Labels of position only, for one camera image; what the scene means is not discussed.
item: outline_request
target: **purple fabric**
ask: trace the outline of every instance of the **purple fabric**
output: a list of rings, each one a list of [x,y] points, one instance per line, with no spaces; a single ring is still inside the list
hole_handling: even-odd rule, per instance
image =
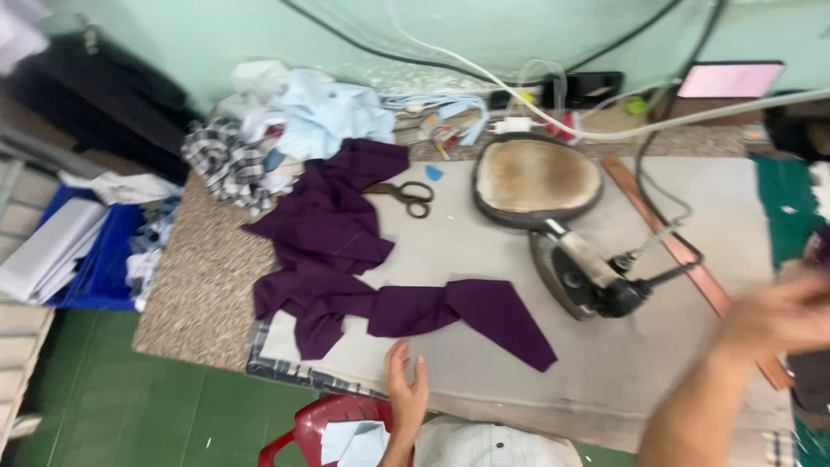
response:
[[[406,337],[463,319],[473,329],[546,371],[556,355],[527,307],[506,281],[467,279],[438,287],[374,290],[353,274],[383,263],[394,244],[379,237],[374,206],[363,188],[409,167],[408,149],[344,140],[334,157],[306,163],[294,191],[246,231],[269,238],[282,269],[254,284],[259,319],[284,310],[304,360],[323,358],[343,336],[345,315],[369,320],[369,334]]]

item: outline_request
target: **granite countertop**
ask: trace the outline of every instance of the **granite countertop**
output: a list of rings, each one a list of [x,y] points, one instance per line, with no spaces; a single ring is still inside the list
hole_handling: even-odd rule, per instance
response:
[[[492,139],[453,147],[451,160],[472,160]],[[589,157],[634,155],[637,145],[581,144]],[[744,157],[737,126],[684,126],[664,130],[648,155]],[[410,160],[443,160],[431,143],[411,146]],[[136,351],[245,371],[254,322],[251,287],[274,262],[270,243],[239,229],[247,209],[218,204],[190,173],[167,251],[133,340]]]

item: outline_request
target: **mint green wall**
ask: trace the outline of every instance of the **mint green wall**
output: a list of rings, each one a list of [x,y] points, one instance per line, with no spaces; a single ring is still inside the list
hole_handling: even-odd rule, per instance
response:
[[[383,0],[296,0],[361,42],[452,61],[407,42]],[[403,25],[505,78],[530,58],[573,63],[651,16],[668,0],[396,0]],[[46,32],[77,29],[76,13],[166,72],[209,110],[232,93],[242,61],[278,58],[386,91],[486,89],[479,81],[370,56],[277,0],[45,0]],[[585,70],[622,70],[627,87],[670,76],[687,58],[712,0],[685,0],[654,28]],[[785,87],[830,86],[830,1],[732,0],[705,60],[779,59]]]

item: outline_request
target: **blue plastic crate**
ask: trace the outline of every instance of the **blue plastic crate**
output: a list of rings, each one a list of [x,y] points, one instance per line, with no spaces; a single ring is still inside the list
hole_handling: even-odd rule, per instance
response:
[[[72,198],[97,200],[91,190],[73,189],[62,185],[46,207],[38,227]],[[125,279],[127,258],[132,254],[129,238],[135,235],[135,231],[143,223],[144,216],[139,206],[111,206],[110,213],[101,226],[101,231],[78,275],[47,304],[57,308],[135,311],[133,302],[129,299],[130,287]]]

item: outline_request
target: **red plastic chair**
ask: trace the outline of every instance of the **red plastic chair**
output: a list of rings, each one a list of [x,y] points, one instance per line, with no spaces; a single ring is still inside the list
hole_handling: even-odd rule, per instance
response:
[[[274,467],[274,457],[296,441],[309,467],[320,465],[321,442],[330,421],[379,420],[392,431],[392,406],[382,399],[359,396],[328,396],[312,402],[294,415],[294,429],[260,451],[258,467]],[[409,467],[413,456],[409,456]]]

